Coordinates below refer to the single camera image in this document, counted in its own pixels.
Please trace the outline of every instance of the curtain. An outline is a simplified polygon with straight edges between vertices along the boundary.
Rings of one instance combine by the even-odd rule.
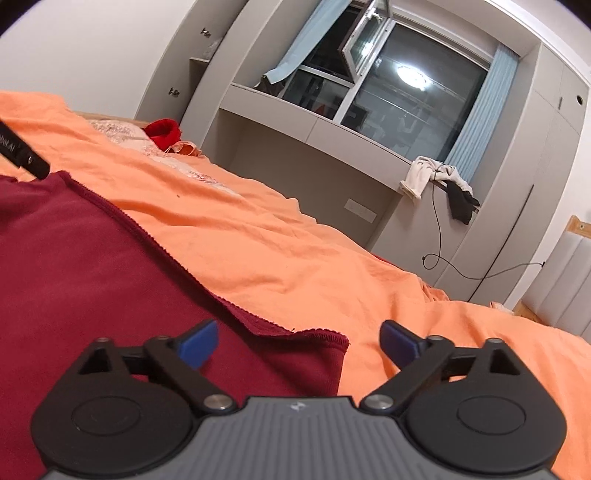
[[[318,45],[349,3],[350,0],[321,0],[279,65],[265,74],[267,80],[273,84],[291,75],[306,59],[308,53]]]
[[[500,44],[474,107],[447,156],[445,163],[456,166],[460,176],[468,183],[499,121],[518,64],[517,54]]]

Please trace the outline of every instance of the black cloth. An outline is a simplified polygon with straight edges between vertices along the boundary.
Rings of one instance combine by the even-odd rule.
[[[447,192],[447,202],[452,211],[452,218],[459,220],[465,225],[470,225],[474,207],[479,207],[480,202],[476,200],[470,192],[462,190],[457,183],[452,181],[445,182]]]

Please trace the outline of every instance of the orange blanket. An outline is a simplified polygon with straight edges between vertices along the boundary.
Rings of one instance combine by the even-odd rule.
[[[67,170],[119,206],[209,290],[289,330],[322,327],[345,334],[351,345],[341,394],[360,399],[395,374],[378,347],[384,319],[421,336],[444,335],[460,346],[479,346],[491,336],[505,339],[567,417],[568,437],[555,473],[565,480],[589,477],[591,346],[582,339],[449,301],[415,275],[317,225],[298,211],[295,200],[205,157],[183,160],[227,189],[121,148],[58,97],[0,93],[0,117],[51,163],[52,171]],[[0,174],[30,178],[1,161]]]

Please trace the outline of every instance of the glass pane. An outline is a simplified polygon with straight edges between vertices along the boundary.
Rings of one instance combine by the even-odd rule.
[[[365,24],[363,30],[359,34],[355,43],[351,47],[351,56],[355,64],[355,70],[359,71],[363,61],[369,57],[374,49],[375,42],[378,38],[380,25],[384,19],[382,17],[372,16]]]
[[[347,7],[302,65],[352,81],[349,69],[340,55],[339,46],[350,34],[359,11],[359,8]]]
[[[348,90],[343,85],[298,70],[283,99],[332,119]]]
[[[387,0],[378,0],[375,3],[375,9],[380,14],[383,14],[385,17],[387,17],[388,16],[388,2],[387,2]]]
[[[396,25],[342,124],[414,160],[447,158],[486,70]]]

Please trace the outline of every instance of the maroon towel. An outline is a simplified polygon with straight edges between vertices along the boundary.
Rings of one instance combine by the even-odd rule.
[[[65,172],[0,176],[0,479],[42,473],[31,415],[94,338],[141,345],[210,318],[220,342],[202,373],[238,401],[337,393],[344,336],[292,333],[216,297]]]

